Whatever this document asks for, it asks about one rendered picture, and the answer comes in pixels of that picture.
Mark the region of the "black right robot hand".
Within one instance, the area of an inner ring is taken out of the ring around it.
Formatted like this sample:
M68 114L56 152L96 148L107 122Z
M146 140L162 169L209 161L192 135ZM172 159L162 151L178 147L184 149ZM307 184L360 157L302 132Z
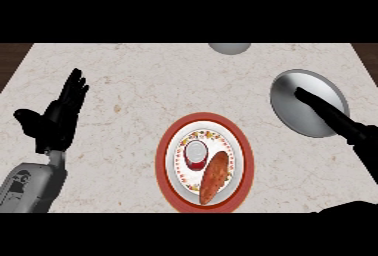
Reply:
M378 204L373 204L364 201L353 201L322 210L322 213L332 213L332 214L376 213L376 212L378 212Z

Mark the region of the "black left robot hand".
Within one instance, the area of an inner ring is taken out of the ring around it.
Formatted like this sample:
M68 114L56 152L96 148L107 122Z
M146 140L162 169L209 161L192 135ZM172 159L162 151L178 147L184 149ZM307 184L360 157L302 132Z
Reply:
M53 100L42 114L29 109L13 113L23 134L35 139L35 152L44 154L56 150L65 152L75 135L78 114L88 85L79 69L73 69L65 81L59 98Z

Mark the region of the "red rimmed floral plate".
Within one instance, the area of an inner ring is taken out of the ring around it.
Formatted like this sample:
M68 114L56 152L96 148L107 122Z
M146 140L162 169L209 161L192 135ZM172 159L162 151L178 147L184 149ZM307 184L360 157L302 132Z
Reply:
M184 163L187 143L199 140L208 147L208 159L200 171ZM229 156L227 177L211 201L199 203L199 187L208 163L217 152ZM180 212L231 212L249 193L254 178L254 157L246 137L223 116L198 112L181 117L161 138L155 156L155 174L161 192Z

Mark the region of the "grey round object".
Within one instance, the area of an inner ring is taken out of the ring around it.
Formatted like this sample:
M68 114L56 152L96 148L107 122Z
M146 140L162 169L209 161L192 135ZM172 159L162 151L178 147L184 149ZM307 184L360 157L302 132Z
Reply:
M249 46L249 43L209 43L212 50L224 55L237 55L243 53Z

